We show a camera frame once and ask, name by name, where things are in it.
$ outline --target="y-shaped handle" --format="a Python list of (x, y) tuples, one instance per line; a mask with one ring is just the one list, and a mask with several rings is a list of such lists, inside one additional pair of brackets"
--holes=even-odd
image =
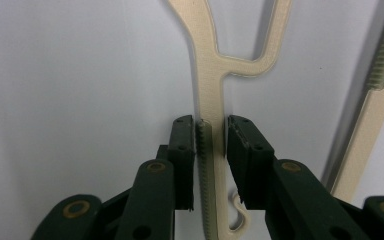
[(187, 28), (194, 45), (202, 119), (200, 172), (204, 228), (207, 239), (238, 239), (249, 225), (249, 215), (237, 202), (242, 224), (229, 228), (224, 158), (222, 79), (227, 74), (256, 76), (273, 66), (279, 53), (291, 0), (276, 0), (265, 47), (255, 61), (223, 56), (218, 52), (211, 12), (206, 0), (169, 0)]

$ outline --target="gray surface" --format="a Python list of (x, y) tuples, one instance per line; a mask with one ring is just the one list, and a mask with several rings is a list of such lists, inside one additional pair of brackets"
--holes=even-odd
[[(226, 78), (226, 113), (252, 119), (279, 158), (320, 178), (352, 80), (370, 62), (361, 56), (377, 40), (378, 2), (295, 1), (275, 67)], [(220, 51), (256, 56), (270, 3), (210, 6)], [(0, 239), (29, 238), (67, 196), (107, 200), (131, 186), (171, 121), (194, 112), (188, 44), (162, 0), (0, 1)], [(197, 190), (176, 239), (203, 239)], [(261, 238), (262, 225), (253, 213), (243, 239)]]

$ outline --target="white background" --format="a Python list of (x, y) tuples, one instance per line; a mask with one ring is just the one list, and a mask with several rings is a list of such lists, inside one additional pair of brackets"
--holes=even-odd
[[(211, 0), (220, 51), (256, 58), (271, 5)], [(296, 0), (274, 68), (225, 79), (226, 114), (321, 178), (383, 23), (384, 1)], [(29, 238), (68, 196), (131, 187), (171, 121), (195, 113), (190, 44), (163, 0), (0, 1), (0, 239)], [(384, 193), (384, 129), (376, 147), (356, 204)], [(176, 239), (203, 239), (195, 195)], [(261, 238), (263, 219), (253, 213), (243, 239)]]

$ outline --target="beige tool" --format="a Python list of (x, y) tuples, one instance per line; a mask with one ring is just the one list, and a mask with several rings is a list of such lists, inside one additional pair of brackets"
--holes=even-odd
[(275, 1), (265, 47), (255, 61), (220, 55), (206, 0), (169, 0), (194, 45), (198, 82), (201, 199), (207, 239), (238, 239), (247, 229), (250, 217), (235, 196), (242, 223), (230, 229), (224, 158), (224, 111), (222, 80), (228, 74), (256, 76), (269, 70), (279, 53), (291, 0)]
[(368, 76), (366, 96), (332, 194), (352, 201), (384, 122), (384, 33)]

